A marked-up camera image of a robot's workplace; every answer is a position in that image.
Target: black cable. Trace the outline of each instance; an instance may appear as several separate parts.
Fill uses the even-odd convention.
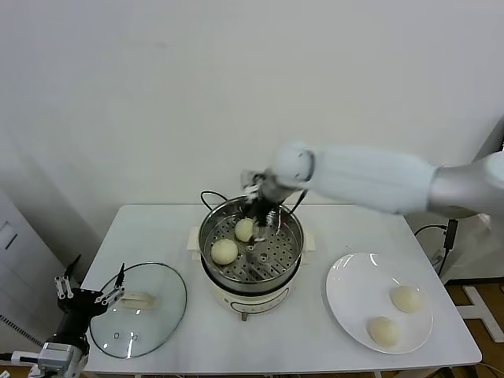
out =
[[[217,197],[221,197],[223,200],[227,201],[228,199],[225,198],[221,193],[217,193],[216,191],[202,191],[199,195],[199,198],[202,200],[203,205],[208,207],[209,210],[213,210],[208,203],[205,201],[205,195],[216,195]]]
[[[457,235],[458,220],[450,219],[447,225],[447,231],[444,233],[444,244],[443,248],[445,250],[443,261],[441,261],[441,266],[438,271],[438,276],[441,276],[444,264],[447,262],[448,254],[454,249],[455,236]]]
[[[447,226],[445,226],[444,224],[429,224],[427,226],[424,226],[422,228],[419,228],[416,232],[415,232],[415,236],[417,236],[418,234],[420,234],[423,230],[427,229],[427,228],[441,228],[442,230],[447,230]]]
[[[292,210],[289,212],[289,215],[292,215],[292,213],[298,208],[299,204],[302,202],[303,199],[305,199],[306,195],[308,194],[308,189],[305,189],[302,191],[302,193],[299,195],[298,201],[292,208]]]
[[[447,262],[447,257],[448,257],[449,253],[450,253],[450,250],[447,250],[447,249],[444,250],[443,261],[441,261],[441,267],[438,270],[438,276],[441,276],[441,272],[443,271],[444,263]]]
[[[10,361],[12,357],[12,353],[0,353],[0,360],[2,361]]]

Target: steamed bun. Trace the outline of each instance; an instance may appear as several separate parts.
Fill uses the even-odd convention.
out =
[[[392,289],[391,300],[405,313],[416,313],[424,305],[421,293],[411,286],[399,286]]]
[[[401,339],[401,328],[388,317],[374,317],[368,324],[369,335],[382,347],[393,347]]]
[[[238,257],[238,246],[230,239],[217,240],[210,252],[213,262],[218,265],[231,264]]]
[[[235,226],[236,238],[242,242],[248,242],[254,234],[254,221],[250,218],[240,220]]]

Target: white wall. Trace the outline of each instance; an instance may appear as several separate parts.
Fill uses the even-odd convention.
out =
[[[0,186],[63,260],[121,204],[238,194],[284,139],[453,164],[504,110],[500,0],[0,7]]]

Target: white plate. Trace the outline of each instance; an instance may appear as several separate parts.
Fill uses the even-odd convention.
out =
[[[354,339],[387,354],[412,352],[431,334],[432,309],[418,285],[404,278],[408,273],[392,260],[377,254],[348,254],[329,270],[326,292],[334,316]],[[416,287],[424,298],[424,307],[416,313],[403,313],[394,306],[390,291],[399,285]],[[374,342],[368,322],[374,317],[390,317],[402,330],[399,343],[386,348]]]

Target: power cord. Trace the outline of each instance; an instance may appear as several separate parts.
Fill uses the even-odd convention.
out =
[[[486,364],[484,362],[480,362],[478,365],[482,365],[484,366],[485,368],[487,368],[488,370],[491,371],[491,373],[496,377],[498,378],[498,375],[495,373],[495,372],[498,372],[499,374],[501,374],[502,376],[504,376],[504,372],[502,370],[499,370],[497,369],[496,367],[492,366],[492,365],[489,365],[489,364]]]
[[[423,230],[426,230],[427,228],[440,228],[442,230],[445,230],[447,229],[447,226],[445,226],[444,224],[429,224],[427,226],[424,226],[422,228],[419,228],[416,232],[415,232],[415,236],[417,236],[418,234],[420,234]]]
[[[458,220],[450,219],[447,225],[447,231],[444,233],[444,256],[443,261],[441,261],[441,266],[439,267],[438,276],[441,276],[444,265],[447,262],[448,254],[454,249],[455,236],[457,235]]]
[[[427,228],[439,228],[441,230],[444,230],[444,255],[443,255],[443,260],[441,261],[441,266],[438,271],[438,276],[441,276],[441,272],[443,271],[444,265],[447,262],[448,254],[451,252],[451,250],[454,249],[454,244],[455,244],[455,236],[457,234],[457,227],[458,227],[458,220],[456,219],[450,219],[448,220],[448,225],[445,226],[444,224],[428,224],[427,226],[424,226],[422,228],[419,228],[415,232],[415,236],[420,234],[423,230],[426,230]]]

